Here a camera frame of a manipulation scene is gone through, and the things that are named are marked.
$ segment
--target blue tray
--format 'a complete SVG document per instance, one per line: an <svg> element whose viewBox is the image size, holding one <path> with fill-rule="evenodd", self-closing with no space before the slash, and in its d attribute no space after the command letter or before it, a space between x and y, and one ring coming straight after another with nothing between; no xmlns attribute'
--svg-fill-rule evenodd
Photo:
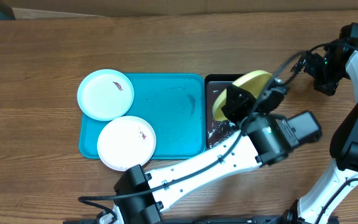
<svg viewBox="0 0 358 224"><path fill-rule="evenodd" d="M135 90L126 115L145 119L153 127L157 145L152 159L188 159L206 148L204 80L196 74L126 73ZM83 115L79 149L99 159L96 144L109 121Z"/></svg>

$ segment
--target yellow plate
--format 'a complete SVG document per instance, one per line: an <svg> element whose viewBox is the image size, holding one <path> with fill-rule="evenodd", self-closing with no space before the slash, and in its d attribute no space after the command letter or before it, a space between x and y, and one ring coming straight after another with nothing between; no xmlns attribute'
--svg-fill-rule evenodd
<svg viewBox="0 0 358 224"><path fill-rule="evenodd" d="M238 86L252 93L257 98L260 92L265 87L272 74L262 70L247 73L233 82L233 85ZM226 104L226 89L215 100L212 107L212 113L216 121L224 121L227 118L223 115L222 107Z"/></svg>

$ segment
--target wooden table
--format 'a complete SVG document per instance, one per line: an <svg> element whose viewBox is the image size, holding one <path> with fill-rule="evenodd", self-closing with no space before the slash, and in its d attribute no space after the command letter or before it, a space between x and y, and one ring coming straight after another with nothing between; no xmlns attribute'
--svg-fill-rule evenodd
<svg viewBox="0 0 358 224"><path fill-rule="evenodd" d="M76 198L113 194L121 173L78 151L76 91L90 72L273 72L291 54L334 40L351 22L358 11L0 21L0 223L92 218L99 210ZM329 98L312 85L300 75L277 112L313 111L323 127L319 143L202 188L164 217L281 214L307 193L355 103L347 80ZM146 169L175 162L152 161ZM358 187L334 214L341 223L358 223Z"/></svg>

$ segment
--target white plate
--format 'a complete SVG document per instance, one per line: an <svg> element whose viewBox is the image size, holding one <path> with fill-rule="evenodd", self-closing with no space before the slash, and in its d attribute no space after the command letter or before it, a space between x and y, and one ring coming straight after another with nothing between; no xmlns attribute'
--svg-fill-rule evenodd
<svg viewBox="0 0 358 224"><path fill-rule="evenodd" d="M85 77L78 87L77 100L90 118L110 121L129 110L134 96L134 87L124 74L102 69Z"/></svg>
<svg viewBox="0 0 358 224"><path fill-rule="evenodd" d="M101 131L98 154L106 166L125 171L149 161L155 144L155 133L148 122L135 116L123 116L108 123Z"/></svg>

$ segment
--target blue object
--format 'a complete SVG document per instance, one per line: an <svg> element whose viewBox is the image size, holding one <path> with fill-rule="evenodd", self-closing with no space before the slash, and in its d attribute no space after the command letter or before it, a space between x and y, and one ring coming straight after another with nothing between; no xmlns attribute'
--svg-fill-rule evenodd
<svg viewBox="0 0 358 224"><path fill-rule="evenodd" d="M206 148L204 80L196 74L126 73L135 90L126 115L146 120L154 129L157 145L152 159L188 159ZM83 114L79 149L99 159L99 134L109 121Z"/></svg>

